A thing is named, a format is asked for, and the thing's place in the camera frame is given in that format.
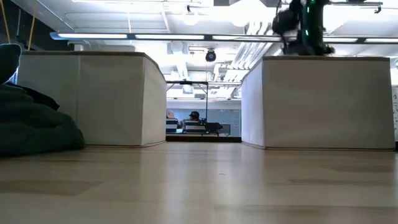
white box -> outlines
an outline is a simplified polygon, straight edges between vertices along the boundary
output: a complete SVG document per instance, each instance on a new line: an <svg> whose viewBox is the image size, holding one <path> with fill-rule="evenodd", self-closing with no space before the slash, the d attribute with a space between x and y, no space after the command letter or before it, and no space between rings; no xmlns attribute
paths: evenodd
<svg viewBox="0 0 398 224"><path fill-rule="evenodd" d="M393 149L388 58L264 57L242 85L242 141L267 148Z"/></svg>
<svg viewBox="0 0 398 224"><path fill-rule="evenodd" d="M165 141L166 82L139 52L24 52L18 84L57 101L87 144Z"/></svg>

ceiling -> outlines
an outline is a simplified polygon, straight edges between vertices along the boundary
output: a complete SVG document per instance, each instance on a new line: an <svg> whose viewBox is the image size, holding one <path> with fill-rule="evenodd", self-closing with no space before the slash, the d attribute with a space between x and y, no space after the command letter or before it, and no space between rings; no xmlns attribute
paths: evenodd
<svg viewBox="0 0 398 224"><path fill-rule="evenodd" d="M223 7L214 7L213 0L170 0L165 3L141 0L134 4L74 2L76 0L12 1L25 11L36 14L38 19L59 32L245 34L242 24L252 21L268 23L275 16L275 8L265 7L260 0L240 0ZM384 4L379 14L374 13L374 7L327 6L324 10L324 26L330 35L398 37L398 1L380 1ZM190 14L187 14L187 4L192 6ZM85 50L117 47L121 50L145 52L159 64L164 74L180 72L182 65L176 64L177 59L170 53L167 44L168 42L154 41L96 40L85 43ZM213 63L205 61L205 51L186 54L182 61L188 72L213 72L216 63L234 61L236 54L243 48L243 44L237 42L189 42L187 45L215 49L217 54L217 60ZM271 44L264 44L263 47L267 55L273 55L278 49ZM398 55L398 45L334 47L337 55Z"/></svg>

dome camera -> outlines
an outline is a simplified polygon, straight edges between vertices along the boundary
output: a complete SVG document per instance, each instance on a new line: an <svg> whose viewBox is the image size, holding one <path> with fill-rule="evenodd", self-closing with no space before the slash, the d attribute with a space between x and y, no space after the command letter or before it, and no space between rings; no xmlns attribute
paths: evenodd
<svg viewBox="0 0 398 224"><path fill-rule="evenodd" d="M206 61L207 62L214 62L216 60L216 53L214 50L208 50L206 54Z"/></svg>

wooden floor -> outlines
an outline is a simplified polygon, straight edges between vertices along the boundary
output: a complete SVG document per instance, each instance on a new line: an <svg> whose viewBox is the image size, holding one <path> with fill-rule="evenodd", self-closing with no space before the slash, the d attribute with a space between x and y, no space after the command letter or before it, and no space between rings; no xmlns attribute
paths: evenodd
<svg viewBox="0 0 398 224"><path fill-rule="evenodd" d="M397 224L393 152L168 143L0 161L0 223Z"/></svg>

person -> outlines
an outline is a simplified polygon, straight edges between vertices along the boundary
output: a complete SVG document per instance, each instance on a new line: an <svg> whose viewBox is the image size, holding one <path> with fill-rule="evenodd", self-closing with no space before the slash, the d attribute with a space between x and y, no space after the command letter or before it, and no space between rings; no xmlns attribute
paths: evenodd
<svg viewBox="0 0 398 224"><path fill-rule="evenodd" d="M186 121L199 121L200 114L197 111L192 111L188 119L178 122L177 128L183 128Z"/></svg>

